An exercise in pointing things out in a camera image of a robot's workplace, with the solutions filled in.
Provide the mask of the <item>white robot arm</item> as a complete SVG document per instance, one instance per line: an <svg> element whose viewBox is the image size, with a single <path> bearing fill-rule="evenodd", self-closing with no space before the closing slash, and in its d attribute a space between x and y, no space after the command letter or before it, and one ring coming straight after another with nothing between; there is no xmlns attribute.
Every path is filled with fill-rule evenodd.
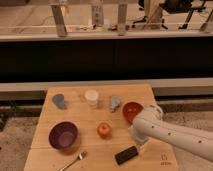
<svg viewBox="0 0 213 171"><path fill-rule="evenodd" d="M146 105L129 127L132 138L142 145L152 137L213 162L213 132L165 122L163 115L160 106Z"/></svg>

